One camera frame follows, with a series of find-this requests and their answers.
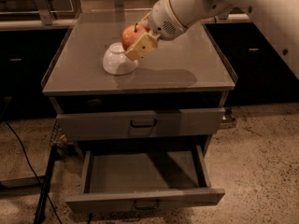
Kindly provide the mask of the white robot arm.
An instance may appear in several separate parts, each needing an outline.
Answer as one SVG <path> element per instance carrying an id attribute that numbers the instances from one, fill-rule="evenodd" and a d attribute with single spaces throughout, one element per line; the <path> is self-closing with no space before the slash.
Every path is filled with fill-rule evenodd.
<path id="1" fill-rule="evenodd" d="M 279 57 L 299 77 L 299 0 L 159 0 L 132 27 L 133 40 L 121 36 L 125 55 L 139 60 L 157 49 L 161 40 L 174 40 L 200 20 L 234 7 L 254 23 Z"/>

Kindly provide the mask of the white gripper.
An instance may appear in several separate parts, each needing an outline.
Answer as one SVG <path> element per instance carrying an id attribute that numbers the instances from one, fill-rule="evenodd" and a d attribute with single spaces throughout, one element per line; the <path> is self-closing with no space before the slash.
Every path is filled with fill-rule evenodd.
<path id="1" fill-rule="evenodd" d="M 144 58 L 158 48 L 159 39 L 174 40 L 187 31 L 177 19 L 170 0 L 159 0 L 152 8 L 150 14 L 145 15 L 139 25 L 149 27 L 151 31 L 143 32 L 135 42 L 125 51 L 131 60 Z"/>

